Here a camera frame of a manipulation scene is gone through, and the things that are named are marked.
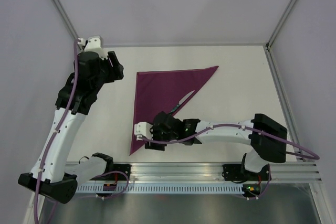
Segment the knife with teal handle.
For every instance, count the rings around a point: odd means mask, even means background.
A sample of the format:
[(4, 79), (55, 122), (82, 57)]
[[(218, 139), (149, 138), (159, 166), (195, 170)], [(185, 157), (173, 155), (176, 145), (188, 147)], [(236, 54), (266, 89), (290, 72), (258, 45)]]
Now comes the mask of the knife with teal handle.
[(180, 101), (177, 103), (177, 105), (169, 112), (170, 115), (175, 114), (182, 106), (186, 104), (186, 102), (189, 101), (189, 99), (192, 98), (195, 90), (190, 91), (187, 93), (184, 97), (180, 99)]

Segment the purple cloth napkin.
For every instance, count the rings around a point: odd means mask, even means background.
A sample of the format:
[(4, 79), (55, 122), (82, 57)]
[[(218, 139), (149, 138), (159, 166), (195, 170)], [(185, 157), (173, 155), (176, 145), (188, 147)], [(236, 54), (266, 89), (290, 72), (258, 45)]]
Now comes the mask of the purple cloth napkin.
[[(169, 113), (190, 91), (195, 90), (193, 96), (196, 95), (217, 69), (218, 66), (205, 69), (138, 72), (133, 123), (152, 124), (157, 114), (162, 111)], [(197, 123), (200, 122), (199, 119), (181, 121), (183, 126), (178, 140), (194, 135)]]

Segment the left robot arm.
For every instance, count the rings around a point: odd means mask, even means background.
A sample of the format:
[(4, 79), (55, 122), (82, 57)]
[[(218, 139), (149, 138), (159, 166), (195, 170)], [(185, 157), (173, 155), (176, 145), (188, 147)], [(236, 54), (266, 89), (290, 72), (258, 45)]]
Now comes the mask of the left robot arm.
[(116, 53), (109, 51), (106, 59), (96, 52), (79, 53), (74, 72), (58, 92), (54, 120), (46, 144), (36, 164), (28, 173), (20, 174), (18, 183), (39, 195), (66, 204), (79, 185), (95, 178), (108, 180), (114, 176), (113, 158), (94, 153), (74, 169), (66, 169), (73, 141), (98, 92), (104, 84), (123, 79), (123, 65)]

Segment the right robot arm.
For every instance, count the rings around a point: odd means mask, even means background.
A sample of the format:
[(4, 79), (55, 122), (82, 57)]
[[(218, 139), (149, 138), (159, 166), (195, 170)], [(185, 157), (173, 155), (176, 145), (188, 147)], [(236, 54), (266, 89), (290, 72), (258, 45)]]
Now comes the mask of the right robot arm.
[(225, 175), (234, 183), (257, 181), (266, 176), (270, 163), (286, 162), (287, 129), (264, 114), (237, 123), (213, 123), (200, 119), (179, 120), (160, 112), (153, 123), (146, 126), (145, 148), (164, 151), (174, 141), (186, 146), (208, 143), (235, 143), (251, 146), (242, 157), (237, 176)]

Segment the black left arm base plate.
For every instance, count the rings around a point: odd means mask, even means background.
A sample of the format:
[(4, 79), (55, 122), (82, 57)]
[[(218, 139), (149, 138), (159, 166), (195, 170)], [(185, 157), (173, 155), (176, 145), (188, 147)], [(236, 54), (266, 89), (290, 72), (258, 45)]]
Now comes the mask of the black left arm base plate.
[(111, 170), (107, 171), (108, 174), (104, 176), (105, 180), (126, 181), (126, 178), (130, 178), (131, 167), (130, 164), (115, 164)]

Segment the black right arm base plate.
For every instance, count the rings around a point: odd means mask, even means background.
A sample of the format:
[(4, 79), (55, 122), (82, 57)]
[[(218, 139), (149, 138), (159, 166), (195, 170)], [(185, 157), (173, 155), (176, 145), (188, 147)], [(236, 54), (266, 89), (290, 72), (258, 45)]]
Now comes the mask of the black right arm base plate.
[(224, 164), (222, 165), (222, 177), (226, 182), (244, 183), (267, 181), (270, 175), (268, 165), (264, 166), (260, 172), (254, 173), (243, 169), (240, 164)]

